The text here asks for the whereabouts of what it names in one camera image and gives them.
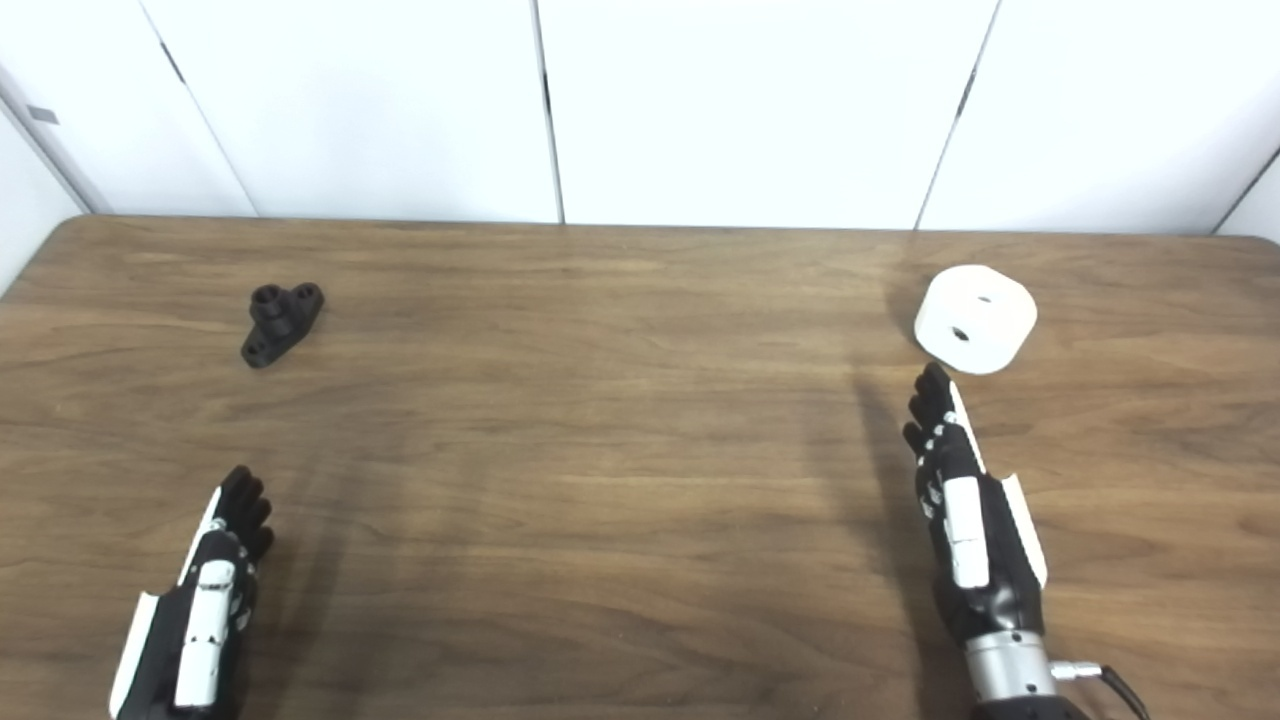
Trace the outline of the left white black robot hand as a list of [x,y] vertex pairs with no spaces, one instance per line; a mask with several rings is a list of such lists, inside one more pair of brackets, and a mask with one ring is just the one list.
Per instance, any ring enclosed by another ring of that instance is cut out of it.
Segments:
[[237,719],[241,656],[275,539],[265,484],[233,468],[212,492],[175,584],[143,592],[108,702],[113,719]]

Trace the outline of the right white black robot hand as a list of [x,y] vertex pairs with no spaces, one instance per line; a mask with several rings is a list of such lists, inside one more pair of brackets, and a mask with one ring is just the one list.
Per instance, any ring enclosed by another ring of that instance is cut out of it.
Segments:
[[1047,566],[1019,479],[988,471],[959,387],[938,363],[916,377],[908,410],[902,437],[948,634],[957,644],[997,632],[1043,635]]

